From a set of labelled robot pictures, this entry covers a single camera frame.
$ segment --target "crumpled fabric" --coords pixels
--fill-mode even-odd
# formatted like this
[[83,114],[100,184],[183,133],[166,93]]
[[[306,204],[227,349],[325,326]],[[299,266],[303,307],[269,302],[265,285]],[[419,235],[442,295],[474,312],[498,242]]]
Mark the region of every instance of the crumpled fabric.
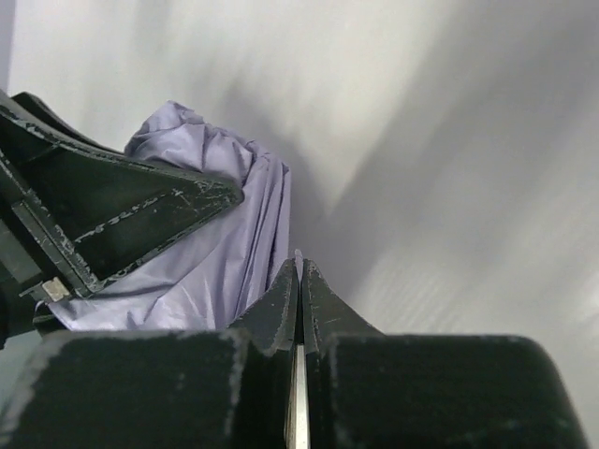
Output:
[[230,178],[245,199],[94,297],[53,303],[51,311],[71,330],[226,327],[288,257],[289,168],[175,102],[146,120],[125,154]]

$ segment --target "worn black surface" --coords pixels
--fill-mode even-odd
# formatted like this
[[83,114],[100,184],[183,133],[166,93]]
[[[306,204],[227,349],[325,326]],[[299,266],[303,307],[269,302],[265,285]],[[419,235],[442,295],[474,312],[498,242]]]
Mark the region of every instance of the worn black surface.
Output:
[[276,447],[242,330],[53,334],[4,409],[6,448]]
[[328,406],[328,379],[323,378],[321,368],[327,341],[339,332],[363,336],[383,334],[335,295],[316,264],[307,259],[303,264],[301,302],[310,409],[310,442],[313,449],[330,447],[329,430],[332,416]]
[[327,447],[587,447],[556,370],[530,340],[339,337],[323,367]]
[[305,345],[311,447],[585,448],[557,370],[509,336],[385,336],[287,261],[222,334],[55,333],[0,446],[285,447]]
[[81,143],[97,147],[98,149],[102,149],[107,152],[115,152],[113,149],[104,147],[97,143],[95,140],[91,140],[79,131],[73,129],[68,123],[66,123],[63,119],[56,115],[56,113],[53,110],[51,110],[48,107],[48,105],[46,105],[46,103],[44,103],[43,100],[38,96],[35,96],[28,92],[21,92],[19,94],[13,95],[11,98],[27,112],[29,112],[48,126],[51,126],[56,131],[63,133],[64,135],[69,136],[70,138],[74,138],[75,140],[78,140]]
[[0,220],[29,259],[2,263],[37,267],[20,282],[34,299],[54,277],[88,297],[242,201],[233,181],[132,160],[17,99],[33,114],[0,92]]
[[265,394],[257,399],[264,418],[264,432],[285,447],[289,437],[289,399],[292,388],[295,333],[298,310],[298,277],[295,264],[281,266],[272,287],[230,328],[243,328],[266,357],[257,377],[265,382]]

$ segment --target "gray wall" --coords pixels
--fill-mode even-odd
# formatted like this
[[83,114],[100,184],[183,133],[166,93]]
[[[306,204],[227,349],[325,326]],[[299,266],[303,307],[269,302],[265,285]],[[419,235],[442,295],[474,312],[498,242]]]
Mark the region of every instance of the gray wall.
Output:
[[8,88],[8,67],[12,48],[15,0],[0,0],[0,89]]

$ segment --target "lavender fabric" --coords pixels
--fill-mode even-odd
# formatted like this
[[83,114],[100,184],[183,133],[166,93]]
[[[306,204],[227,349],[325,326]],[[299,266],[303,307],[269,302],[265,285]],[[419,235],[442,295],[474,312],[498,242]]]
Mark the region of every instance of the lavender fabric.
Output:
[[245,199],[95,297],[54,303],[51,311],[72,330],[227,326],[266,291],[288,257],[288,167],[174,102],[142,125],[125,154],[228,177]]

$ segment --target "white wall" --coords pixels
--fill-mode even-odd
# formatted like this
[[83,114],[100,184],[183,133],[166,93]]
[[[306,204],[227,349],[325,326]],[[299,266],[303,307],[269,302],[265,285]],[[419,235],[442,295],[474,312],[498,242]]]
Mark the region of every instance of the white wall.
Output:
[[293,244],[394,332],[539,340],[599,445],[599,2],[19,0],[10,89],[122,148],[167,99],[294,173]]
[[8,64],[12,48],[15,0],[0,0],[0,89],[8,86]]

